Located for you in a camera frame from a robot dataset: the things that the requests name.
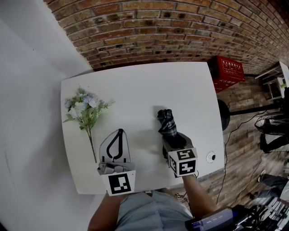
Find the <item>artificial flower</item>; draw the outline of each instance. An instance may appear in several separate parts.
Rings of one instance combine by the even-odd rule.
[[[86,104],[83,102],[76,102],[75,107],[80,111],[84,111],[86,109]]]
[[[75,110],[74,107],[72,107],[68,113],[69,113],[69,115],[71,115],[71,117],[72,117],[73,119],[76,119],[76,118],[77,118],[77,113],[76,113],[76,110]]]
[[[97,106],[98,106],[98,104],[97,104],[97,102],[95,101],[94,98],[90,98],[90,99],[89,99],[89,105],[90,105],[91,107],[97,107]]]
[[[70,100],[66,100],[66,102],[65,102],[65,107],[66,108],[70,108],[71,107],[71,102],[70,102]]]
[[[83,98],[83,103],[89,103],[89,100],[91,99],[91,97],[86,96]]]

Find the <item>white cloth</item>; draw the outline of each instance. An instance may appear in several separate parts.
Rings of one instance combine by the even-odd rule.
[[[287,182],[287,184],[283,188],[280,199],[289,202],[289,181]]]

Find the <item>white wall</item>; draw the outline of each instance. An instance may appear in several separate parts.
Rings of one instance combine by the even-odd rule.
[[[0,222],[83,231],[102,196],[78,195],[61,130],[61,80],[91,71],[42,0],[0,2]]]

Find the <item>black pole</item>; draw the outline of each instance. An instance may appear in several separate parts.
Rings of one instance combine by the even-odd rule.
[[[281,103],[273,103],[273,104],[269,104],[266,106],[259,106],[259,107],[254,107],[254,108],[240,110],[240,111],[232,111],[230,112],[230,116],[252,113],[252,112],[257,112],[257,111],[266,111],[266,110],[277,109],[277,108],[281,108]]]

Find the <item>fan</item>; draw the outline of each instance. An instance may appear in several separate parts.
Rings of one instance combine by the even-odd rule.
[[[262,133],[269,135],[286,135],[289,131],[289,115],[273,113],[261,116],[255,127]]]

